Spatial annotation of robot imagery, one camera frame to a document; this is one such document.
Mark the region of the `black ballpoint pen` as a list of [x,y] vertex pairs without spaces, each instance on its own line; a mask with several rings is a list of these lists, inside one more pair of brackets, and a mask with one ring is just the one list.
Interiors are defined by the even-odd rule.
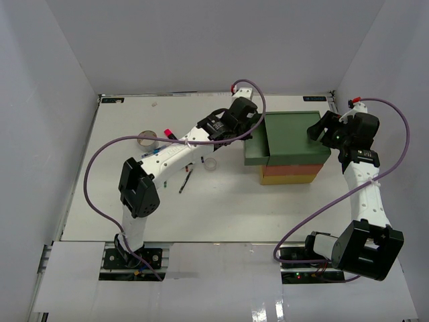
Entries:
[[186,178],[184,179],[184,182],[182,183],[182,186],[180,187],[180,190],[178,191],[179,194],[182,194],[185,186],[187,185],[189,178],[191,176],[191,174],[193,173],[194,169],[191,169],[188,171],[188,174],[186,175]]

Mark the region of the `green drawer tray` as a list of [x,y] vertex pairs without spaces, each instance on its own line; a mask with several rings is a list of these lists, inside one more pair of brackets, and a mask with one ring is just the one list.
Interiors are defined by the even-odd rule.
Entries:
[[251,138],[244,141],[244,165],[266,166],[269,161],[269,144],[265,122],[251,132]]

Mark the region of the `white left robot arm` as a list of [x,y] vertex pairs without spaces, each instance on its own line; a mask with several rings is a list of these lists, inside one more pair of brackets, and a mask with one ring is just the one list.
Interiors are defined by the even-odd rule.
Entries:
[[228,109],[216,110],[200,120],[183,138],[163,150],[136,161],[125,161],[119,181],[123,204],[122,227],[115,242],[119,260],[128,268],[141,262],[146,217],[160,205],[158,189],[169,177],[189,163],[197,161],[234,141],[251,138],[249,130],[259,121],[252,95],[236,94]]

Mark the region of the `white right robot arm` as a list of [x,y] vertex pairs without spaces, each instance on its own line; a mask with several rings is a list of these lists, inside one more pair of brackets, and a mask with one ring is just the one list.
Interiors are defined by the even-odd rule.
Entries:
[[380,162],[371,149],[378,129],[378,118],[364,111],[347,116],[328,111],[308,128],[311,140],[339,151],[352,219],[338,237],[318,231],[307,236],[302,257],[308,266],[316,268],[330,260],[337,270],[378,281],[393,266],[404,235],[392,228],[381,200]]

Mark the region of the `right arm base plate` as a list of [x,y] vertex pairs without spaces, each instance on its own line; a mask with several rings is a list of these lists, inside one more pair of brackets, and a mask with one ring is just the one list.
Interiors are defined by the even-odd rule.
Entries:
[[324,260],[320,255],[311,255],[304,246],[282,247],[278,250],[278,256],[281,260],[292,261],[292,263],[281,263],[281,271],[289,273],[327,273],[327,272],[340,272],[340,270],[333,268],[332,264],[319,263],[313,261]]

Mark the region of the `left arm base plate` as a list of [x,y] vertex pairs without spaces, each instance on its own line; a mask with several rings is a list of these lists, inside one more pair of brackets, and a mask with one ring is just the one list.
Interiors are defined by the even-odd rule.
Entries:
[[[143,258],[155,270],[162,267],[163,249],[161,248],[144,248],[137,251],[137,255]],[[105,250],[102,264],[102,268],[105,270],[131,270],[142,268],[143,266],[144,263],[134,256],[130,256],[125,260],[116,248],[107,248]]]

